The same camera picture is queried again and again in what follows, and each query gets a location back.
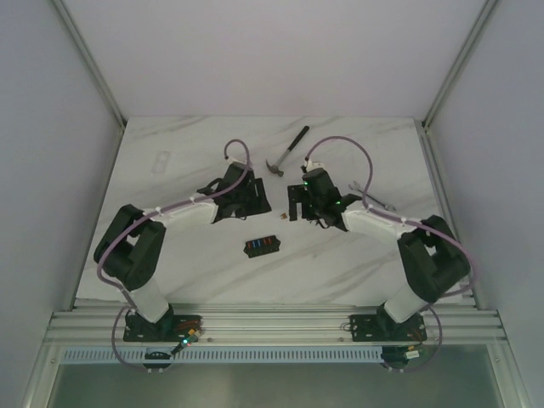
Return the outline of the black fuse box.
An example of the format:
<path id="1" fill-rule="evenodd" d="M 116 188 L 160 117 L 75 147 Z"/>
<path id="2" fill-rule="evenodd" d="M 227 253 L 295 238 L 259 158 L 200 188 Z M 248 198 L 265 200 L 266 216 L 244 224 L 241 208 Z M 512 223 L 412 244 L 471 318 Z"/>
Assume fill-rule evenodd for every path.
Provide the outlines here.
<path id="1" fill-rule="evenodd" d="M 243 252 L 249 258 L 261 257 L 280 250 L 281 241 L 275 236 L 267 236 L 264 238 L 247 241 Z"/>

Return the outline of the clear plastic fuse box cover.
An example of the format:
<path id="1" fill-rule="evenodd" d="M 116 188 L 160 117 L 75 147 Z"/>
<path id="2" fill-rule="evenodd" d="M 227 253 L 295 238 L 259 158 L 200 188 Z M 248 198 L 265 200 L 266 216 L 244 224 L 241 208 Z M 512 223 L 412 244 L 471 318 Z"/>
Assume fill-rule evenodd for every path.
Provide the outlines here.
<path id="1" fill-rule="evenodd" d="M 151 173 L 154 175 L 164 174 L 171 159 L 171 152 L 161 150 L 156 153 L 155 160 L 151 167 Z"/>

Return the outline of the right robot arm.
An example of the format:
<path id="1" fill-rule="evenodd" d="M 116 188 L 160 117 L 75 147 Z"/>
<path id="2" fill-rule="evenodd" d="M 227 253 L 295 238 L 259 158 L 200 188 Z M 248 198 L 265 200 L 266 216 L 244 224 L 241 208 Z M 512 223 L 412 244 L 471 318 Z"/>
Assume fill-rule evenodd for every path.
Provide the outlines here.
<path id="1" fill-rule="evenodd" d="M 328 172 L 317 167 L 301 184 L 287 188 L 289 219 L 315 221 L 324 229 L 369 235 L 399 250 L 406 283 L 375 314 L 352 318 L 357 341 L 406 342 L 425 338 L 420 315 L 468 276 L 468 256 L 447 223 L 433 215 L 424 220 L 376 209 L 365 194 L 342 195 Z"/>

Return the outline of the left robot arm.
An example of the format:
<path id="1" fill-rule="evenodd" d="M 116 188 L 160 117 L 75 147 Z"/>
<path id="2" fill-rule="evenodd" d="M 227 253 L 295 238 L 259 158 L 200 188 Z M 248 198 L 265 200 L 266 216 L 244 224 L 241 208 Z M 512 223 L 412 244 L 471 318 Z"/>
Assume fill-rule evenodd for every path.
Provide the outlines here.
<path id="1" fill-rule="evenodd" d="M 132 204 L 121 207 L 96 246 L 93 260 L 99 279 L 118 288 L 128 302 L 125 339 L 158 343 L 177 337 L 178 317 L 155 280 L 168 231 L 270 211 L 263 180 L 239 162 L 229 164 L 223 177 L 175 206 L 150 211 Z"/>

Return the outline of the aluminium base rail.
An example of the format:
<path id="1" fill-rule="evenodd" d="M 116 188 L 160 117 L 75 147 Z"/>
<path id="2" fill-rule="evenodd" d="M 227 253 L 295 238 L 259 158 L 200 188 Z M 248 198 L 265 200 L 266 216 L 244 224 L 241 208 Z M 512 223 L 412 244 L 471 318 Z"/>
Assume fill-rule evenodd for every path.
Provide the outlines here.
<path id="1" fill-rule="evenodd" d="M 71 311 L 53 313 L 45 342 L 55 345 L 106 345 L 111 339 L 119 303 L 82 301 Z M 199 315 L 203 335 L 199 344 L 241 345 L 344 345 L 350 315 L 373 313 L 373 308 L 338 305 L 188 305 L 176 304 L 180 315 Z M 438 305 L 422 316 L 428 342 L 438 338 L 446 345 L 504 344 L 507 334 L 495 310 L 467 305 Z"/>

